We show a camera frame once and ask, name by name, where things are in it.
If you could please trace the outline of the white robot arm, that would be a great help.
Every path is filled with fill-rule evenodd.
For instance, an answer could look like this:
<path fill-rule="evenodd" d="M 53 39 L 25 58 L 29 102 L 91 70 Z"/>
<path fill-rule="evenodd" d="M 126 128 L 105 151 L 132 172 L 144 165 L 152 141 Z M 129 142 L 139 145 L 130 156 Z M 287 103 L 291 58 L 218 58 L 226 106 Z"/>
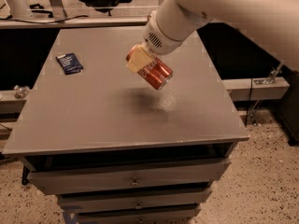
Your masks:
<path fill-rule="evenodd" d="M 290 68 L 299 64 L 299 0 L 163 0 L 149 15 L 126 67 L 133 73 L 179 47 L 195 30 L 221 21 Z"/>

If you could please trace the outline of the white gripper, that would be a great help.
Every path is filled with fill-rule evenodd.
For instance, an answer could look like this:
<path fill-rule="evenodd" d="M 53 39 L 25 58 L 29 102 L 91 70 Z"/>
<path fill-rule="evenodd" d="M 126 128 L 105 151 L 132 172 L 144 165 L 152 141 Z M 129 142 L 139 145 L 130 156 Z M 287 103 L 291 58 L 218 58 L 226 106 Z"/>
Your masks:
<path fill-rule="evenodd" d="M 143 32 L 143 39 L 147 45 L 137 44 L 127 54 L 126 67 L 133 74 L 150 64 L 155 58 L 154 53 L 166 55 L 182 44 L 181 41 L 173 40 L 161 32 L 155 14 L 148 16 L 148 22 Z"/>

